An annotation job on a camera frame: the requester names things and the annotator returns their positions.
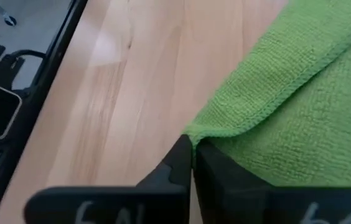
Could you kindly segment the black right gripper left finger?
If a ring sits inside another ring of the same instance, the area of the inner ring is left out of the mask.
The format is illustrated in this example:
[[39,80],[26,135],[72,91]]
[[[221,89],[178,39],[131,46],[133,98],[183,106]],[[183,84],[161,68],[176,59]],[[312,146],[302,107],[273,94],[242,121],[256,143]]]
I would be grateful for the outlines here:
[[181,135],[135,186],[51,187],[24,207],[28,224],[189,222],[192,143]]

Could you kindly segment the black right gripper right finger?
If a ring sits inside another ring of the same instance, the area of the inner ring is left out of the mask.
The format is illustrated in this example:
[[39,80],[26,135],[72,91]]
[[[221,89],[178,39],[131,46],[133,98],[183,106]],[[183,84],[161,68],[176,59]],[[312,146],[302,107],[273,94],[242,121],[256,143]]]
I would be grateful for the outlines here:
[[208,141],[194,177],[204,223],[351,223],[351,188],[275,187]]

